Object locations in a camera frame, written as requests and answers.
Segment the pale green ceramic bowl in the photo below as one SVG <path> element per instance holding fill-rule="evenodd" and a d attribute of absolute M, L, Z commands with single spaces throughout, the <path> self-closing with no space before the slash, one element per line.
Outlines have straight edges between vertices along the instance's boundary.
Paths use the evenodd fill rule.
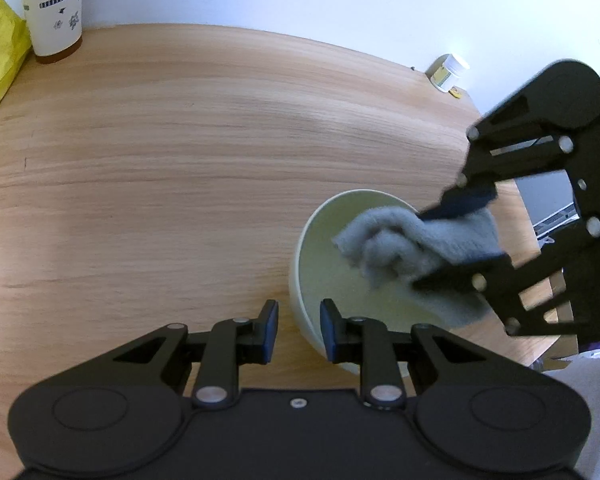
<path fill-rule="evenodd" d="M 411 207 L 381 191 L 344 191 L 318 206 L 301 231 L 289 269 L 290 308 L 300 333 L 319 354 L 325 353 L 320 324 L 325 298 L 334 300 L 345 318 L 377 318 L 389 330 L 403 333 L 416 323 L 464 330 L 490 314 L 476 294 L 415 292 L 397 280 L 374 286 L 350 266 L 332 239 L 362 212 L 387 206 Z"/>

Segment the grey pink microfibre cloth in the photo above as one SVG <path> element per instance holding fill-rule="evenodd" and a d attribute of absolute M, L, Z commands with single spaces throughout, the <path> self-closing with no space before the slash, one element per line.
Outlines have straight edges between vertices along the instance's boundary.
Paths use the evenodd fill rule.
<path fill-rule="evenodd" d="M 486 209 L 448 220 L 422 220 L 403 207 L 367 209 L 332 244 L 373 288 L 403 287 L 409 300 L 451 328 L 477 323 L 490 308 L 478 292 L 419 292 L 414 283 L 450 266 L 501 255 L 495 220 Z"/>

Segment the white grey appliance cabinet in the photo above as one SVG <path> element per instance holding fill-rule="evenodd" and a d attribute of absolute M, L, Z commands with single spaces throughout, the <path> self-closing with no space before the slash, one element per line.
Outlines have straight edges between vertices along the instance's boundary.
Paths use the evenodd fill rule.
<path fill-rule="evenodd" d="M 540 244 L 579 219 L 571 183 L 564 170 L 519 178 L 516 185 Z"/>

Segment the yellow round token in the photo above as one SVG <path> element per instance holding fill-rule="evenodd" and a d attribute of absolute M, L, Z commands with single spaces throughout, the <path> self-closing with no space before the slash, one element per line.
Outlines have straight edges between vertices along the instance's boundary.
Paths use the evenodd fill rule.
<path fill-rule="evenodd" d="M 449 90 L 449 94 L 454 98 L 454 99 L 460 99 L 463 96 L 463 91 L 460 90 L 459 88 L 456 87 L 452 87 Z"/>

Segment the white pill jar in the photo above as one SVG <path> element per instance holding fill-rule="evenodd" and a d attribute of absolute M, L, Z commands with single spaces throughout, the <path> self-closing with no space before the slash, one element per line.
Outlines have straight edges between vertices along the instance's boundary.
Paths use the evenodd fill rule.
<path fill-rule="evenodd" d="M 441 92 L 449 92 L 469 69 L 470 65 L 464 58 L 448 53 L 434 61 L 427 76 L 434 88 Z"/>

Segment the white red travel cup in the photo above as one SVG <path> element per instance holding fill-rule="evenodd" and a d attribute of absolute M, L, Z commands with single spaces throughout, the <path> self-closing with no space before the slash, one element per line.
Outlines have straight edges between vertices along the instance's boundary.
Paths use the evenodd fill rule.
<path fill-rule="evenodd" d="M 81 47 L 82 0 L 22 0 L 36 60 L 55 63 Z"/>

